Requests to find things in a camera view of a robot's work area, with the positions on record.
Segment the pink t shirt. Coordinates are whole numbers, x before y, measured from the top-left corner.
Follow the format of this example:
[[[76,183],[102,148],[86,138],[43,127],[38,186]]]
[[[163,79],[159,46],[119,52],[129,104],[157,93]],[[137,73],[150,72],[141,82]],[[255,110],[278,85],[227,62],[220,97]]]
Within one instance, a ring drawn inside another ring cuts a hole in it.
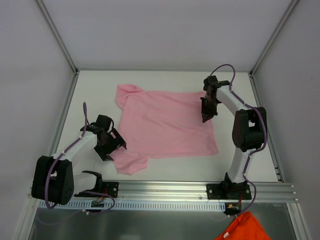
[[[117,131],[126,148],[111,155],[116,171],[132,175],[147,168],[149,159],[218,154],[213,123],[202,122],[203,95],[118,85],[115,102],[122,114]]]

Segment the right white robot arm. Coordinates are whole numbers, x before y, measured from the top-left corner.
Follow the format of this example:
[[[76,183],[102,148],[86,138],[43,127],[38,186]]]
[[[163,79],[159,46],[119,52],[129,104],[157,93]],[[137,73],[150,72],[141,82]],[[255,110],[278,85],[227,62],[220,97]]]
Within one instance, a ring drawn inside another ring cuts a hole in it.
[[[245,103],[232,89],[227,80],[219,81],[208,76],[203,81],[205,95],[201,97],[202,122],[218,114],[218,104],[223,104],[234,116],[232,141],[234,157],[224,180],[219,184],[206,185],[209,200],[251,200],[247,171],[251,158],[267,144],[267,112],[264,107],[253,107]]]

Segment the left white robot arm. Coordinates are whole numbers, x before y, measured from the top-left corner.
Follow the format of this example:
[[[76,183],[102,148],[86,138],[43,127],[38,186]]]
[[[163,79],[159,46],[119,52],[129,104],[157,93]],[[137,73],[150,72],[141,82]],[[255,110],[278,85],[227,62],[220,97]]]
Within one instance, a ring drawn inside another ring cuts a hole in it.
[[[101,173],[83,170],[74,174],[76,164],[84,162],[91,153],[104,162],[112,161],[111,154],[127,144],[115,129],[114,121],[98,115],[96,121],[86,122],[80,135],[65,150],[51,156],[41,156],[37,162],[31,187],[31,196],[44,200],[51,209],[66,205],[73,196],[102,196],[106,188]]]

